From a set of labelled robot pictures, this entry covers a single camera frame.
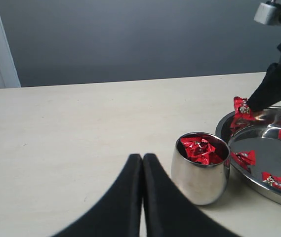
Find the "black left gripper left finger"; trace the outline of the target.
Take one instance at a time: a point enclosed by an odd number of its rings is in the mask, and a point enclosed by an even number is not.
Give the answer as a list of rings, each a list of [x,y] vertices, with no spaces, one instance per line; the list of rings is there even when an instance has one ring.
[[[138,237],[143,196],[143,161],[130,154],[107,192],[56,237]]]

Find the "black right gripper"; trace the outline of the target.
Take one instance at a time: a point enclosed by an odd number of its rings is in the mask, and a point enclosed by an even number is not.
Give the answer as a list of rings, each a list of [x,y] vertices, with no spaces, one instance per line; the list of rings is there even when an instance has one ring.
[[[277,46],[281,53],[281,43]],[[272,63],[266,74],[254,91],[254,93],[247,100],[247,105],[252,111],[261,111],[281,101],[281,56],[279,63]]]

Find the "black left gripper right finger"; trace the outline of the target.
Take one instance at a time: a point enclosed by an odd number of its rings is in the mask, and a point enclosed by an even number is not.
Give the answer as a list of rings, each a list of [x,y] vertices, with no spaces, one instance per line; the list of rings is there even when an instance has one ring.
[[[148,237],[236,237],[193,205],[174,185],[155,154],[145,154],[144,211]]]

